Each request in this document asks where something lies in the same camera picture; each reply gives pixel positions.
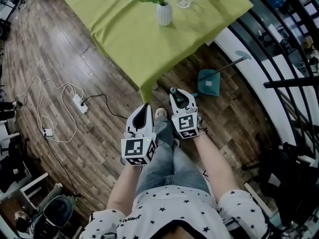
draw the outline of table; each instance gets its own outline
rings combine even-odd
[[[253,5],[248,0],[193,0],[173,8],[169,26],[156,22],[156,4],[140,0],[65,0],[90,30],[104,56],[140,88],[144,102],[152,84],[179,61],[213,39]]]

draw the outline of glass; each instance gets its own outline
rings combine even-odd
[[[192,0],[178,0],[177,5],[181,8],[188,8]]]

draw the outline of floor plank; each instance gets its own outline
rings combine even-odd
[[[33,77],[39,76],[42,80],[52,79],[57,85],[65,82],[76,84],[84,89],[84,97],[105,93],[113,112],[125,117],[142,104],[136,86],[112,60],[98,52],[88,30],[63,0],[28,0],[12,18],[11,33],[5,43],[2,77],[8,100],[22,94]],[[159,79],[159,88],[153,92],[153,109],[165,107],[170,111],[167,95],[170,87],[193,93],[198,70],[216,69],[226,64],[216,49],[201,46]],[[75,125],[63,107],[61,90],[56,90],[52,84],[46,84],[44,89],[45,99],[40,112],[52,118],[59,139],[69,139]],[[73,191],[37,128],[38,92],[39,83],[36,81],[28,92],[27,107],[18,111],[17,125],[21,133],[30,138],[30,151],[41,158],[41,165],[50,178]],[[105,208],[123,169],[120,142],[126,122],[113,116],[102,98],[88,100],[89,111],[85,115],[72,103],[70,88],[63,98],[74,115],[78,131],[70,143],[50,142],[50,145],[68,170],[77,190],[84,195],[76,210],[79,215],[87,217],[93,211]],[[265,115],[231,68],[221,73],[219,97],[201,95],[196,101],[209,137],[233,167],[242,187],[245,181],[256,175],[256,171],[241,170],[242,164],[250,165],[257,160],[259,147],[255,135],[259,133],[266,143],[270,143],[272,137]],[[51,127],[46,120],[44,126]],[[202,169],[192,141],[183,141],[182,147]]]

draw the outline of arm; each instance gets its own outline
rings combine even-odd
[[[216,201],[219,202],[222,195],[228,191],[239,189],[230,165],[205,132],[201,131],[200,136],[194,138],[194,142],[206,169]]]
[[[119,210],[125,216],[132,212],[140,170],[140,166],[132,166],[129,163],[125,165],[123,172],[111,192],[106,209]]]

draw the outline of black metal railing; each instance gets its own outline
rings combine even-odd
[[[254,57],[261,70],[266,75],[268,82],[264,83],[265,88],[273,88],[281,102],[283,109],[287,115],[288,121],[292,128],[293,135],[295,137],[296,145],[299,146],[307,146],[307,138],[312,141],[312,149],[314,157],[316,156],[316,150],[319,149],[319,129],[318,125],[314,125],[312,113],[310,110],[309,102],[315,102],[319,106],[319,77],[314,76],[312,72],[310,63],[307,59],[307,56],[300,45],[297,37],[292,32],[290,26],[286,24],[282,15],[278,13],[278,11],[273,8],[273,6],[269,3],[269,0],[258,0],[269,10],[269,12],[275,17],[275,19],[281,24],[282,30],[284,30],[289,36],[288,42],[290,42],[294,46],[294,50],[297,51],[300,55],[300,58],[305,65],[306,73],[305,77],[299,77],[296,68],[294,67],[291,58],[289,56],[289,52],[287,52],[284,47],[285,43],[278,41],[274,33],[267,27],[266,23],[261,19],[261,17],[256,13],[256,10],[252,8],[247,12],[247,14],[253,18],[254,24],[259,25],[263,31],[264,35],[270,37],[271,42],[274,44],[275,49],[283,56],[285,62],[288,65],[290,72],[292,73],[292,79],[285,79],[283,73],[281,72],[280,67],[276,64],[273,59],[273,54],[265,47],[265,43],[261,42],[260,36],[256,32],[252,30],[251,27],[245,22],[247,19],[247,14],[242,18],[238,19],[236,24],[229,26],[229,29],[232,33],[242,42],[242,44],[246,47],[246,49],[250,52],[250,54]],[[305,9],[305,6],[311,2],[316,2],[315,0],[309,0],[307,3],[302,4],[299,0],[286,0],[286,2],[293,9],[294,13],[296,13],[303,25],[307,28],[309,35],[312,37],[314,41],[314,46],[319,49],[319,30],[313,20],[313,18],[308,14]],[[277,75],[279,76],[279,81],[274,81],[270,76],[269,72],[263,65],[261,58],[258,54],[256,54],[255,50],[252,48],[251,43],[249,43],[245,37],[241,34],[244,30],[245,35],[248,35],[254,42],[254,45],[257,45],[259,49],[263,52],[263,54],[270,61],[272,66],[274,67]],[[308,100],[305,94],[304,86],[312,86],[315,91],[316,100]],[[296,101],[294,99],[294,95],[292,94],[291,87],[297,87],[301,97],[303,104],[306,109],[307,117],[301,113],[300,108],[297,106]],[[284,88],[287,91],[288,96],[286,97],[283,92],[279,88]]]

